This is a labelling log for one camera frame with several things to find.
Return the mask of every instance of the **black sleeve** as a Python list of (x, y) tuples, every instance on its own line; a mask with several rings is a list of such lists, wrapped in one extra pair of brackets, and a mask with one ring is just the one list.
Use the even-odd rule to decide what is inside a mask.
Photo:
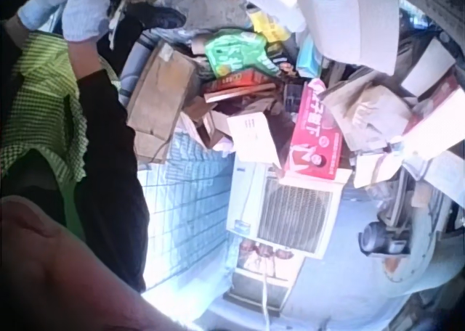
[(137, 179), (135, 132), (118, 92), (101, 70), (78, 81), (89, 140), (86, 177), (75, 200), (86, 243), (97, 257), (136, 291), (145, 290), (149, 214)]
[(12, 77), (12, 69), (20, 58), (22, 52), (5, 31), (0, 27), (1, 33), (1, 97), (0, 97), (0, 131), (7, 121), (12, 108), (13, 99), (21, 87), (22, 78)]

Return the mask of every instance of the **red and white sign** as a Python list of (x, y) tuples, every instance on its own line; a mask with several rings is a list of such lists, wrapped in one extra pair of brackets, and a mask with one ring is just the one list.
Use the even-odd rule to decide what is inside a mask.
[(341, 157), (342, 133), (318, 95), (326, 90), (312, 79), (302, 93), (285, 171), (334, 180)]

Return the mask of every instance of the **trash pile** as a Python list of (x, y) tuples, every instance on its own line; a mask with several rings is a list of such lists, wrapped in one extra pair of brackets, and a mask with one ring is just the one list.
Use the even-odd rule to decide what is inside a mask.
[(444, 32), (401, 0), (247, 1), (253, 31), (153, 51), (128, 106), (140, 160), (163, 163), (178, 130), (284, 184), (372, 187), (403, 167), (465, 206), (463, 55)]

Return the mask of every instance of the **white cord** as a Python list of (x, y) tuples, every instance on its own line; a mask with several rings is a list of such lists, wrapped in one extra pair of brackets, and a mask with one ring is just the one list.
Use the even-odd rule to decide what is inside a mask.
[(267, 290), (267, 259), (264, 259), (263, 271), (263, 293), (262, 293), (262, 309), (264, 315), (265, 331), (270, 331), (270, 316), (268, 315), (268, 290)]

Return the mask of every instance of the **hand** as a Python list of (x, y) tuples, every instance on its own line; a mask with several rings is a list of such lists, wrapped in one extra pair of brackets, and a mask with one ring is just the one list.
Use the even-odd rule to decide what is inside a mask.
[(66, 0), (29, 0), (18, 11), (21, 23), (30, 31), (40, 28)]
[(68, 0), (63, 11), (63, 36), (69, 42), (87, 41), (108, 29), (110, 0)]

